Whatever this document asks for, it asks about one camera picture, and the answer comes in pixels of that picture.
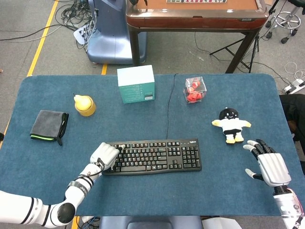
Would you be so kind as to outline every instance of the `table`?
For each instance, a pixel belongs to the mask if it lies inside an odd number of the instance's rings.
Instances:
[[[0,150],[0,190],[37,197],[45,204],[62,202],[67,185],[88,164],[102,142],[198,138],[203,168],[199,172],[147,176],[103,176],[77,209],[77,215],[279,215],[273,190],[253,180],[253,155],[242,144],[227,146],[220,128],[212,126],[226,106],[237,109],[251,128],[246,140],[262,138],[283,155],[301,201],[304,176],[282,110],[274,79],[266,74],[201,75],[207,94],[201,103],[186,104],[185,79],[196,75],[155,76],[155,100],[123,104],[114,75],[33,76],[19,89]],[[167,105],[175,80],[173,94]],[[73,93],[88,94],[96,112],[82,117]],[[69,113],[63,146],[30,139],[41,109]]]
[[[138,33],[142,31],[241,32],[245,35],[226,73],[233,73],[268,20],[264,0],[228,0],[226,3],[167,3],[166,0],[126,1],[132,60],[140,64]]]

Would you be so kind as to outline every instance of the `green stripe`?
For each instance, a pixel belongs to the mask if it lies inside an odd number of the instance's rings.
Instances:
[[[43,140],[54,140],[54,138],[40,137],[40,136],[36,136],[36,135],[31,135],[31,137],[40,138],[40,139],[43,139]]]

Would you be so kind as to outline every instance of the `brown table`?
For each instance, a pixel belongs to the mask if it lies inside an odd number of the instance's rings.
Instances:
[[[256,35],[268,20],[264,0],[227,0],[226,3],[167,3],[139,0],[126,5],[132,60],[140,65],[138,33],[142,31],[240,32],[245,35],[226,73],[233,73]]]

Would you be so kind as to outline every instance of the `yellow plush feet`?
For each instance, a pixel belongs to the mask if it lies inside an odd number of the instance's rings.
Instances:
[[[240,136],[240,135],[236,135],[236,136],[235,136],[235,141],[236,141],[236,142],[243,142],[243,141],[244,141],[244,138],[243,138],[242,136]]]
[[[233,138],[233,139],[227,139],[225,142],[226,142],[228,145],[232,145],[232,144],[235,143],[235,140],[234,140],[234,138]]]

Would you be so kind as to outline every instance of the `table leg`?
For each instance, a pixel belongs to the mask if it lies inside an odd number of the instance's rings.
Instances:
[[[140,49],[137,31],[129,31],[130,46],[132,48],[132,62],[134,66],[140,65]]]
[[[227,71],[225,73],[234,73],[235,69],[237,68],[238,64],[244,57],[246,51],[249,49],[251,43],[255,39],[256,35],[258,34],[259,30],[255,30],[252,32],[249,32],[244,37],[243,42],[240,44],[237,52],[235,53],[234,58],[232,59],[229,67],[227,68]]]

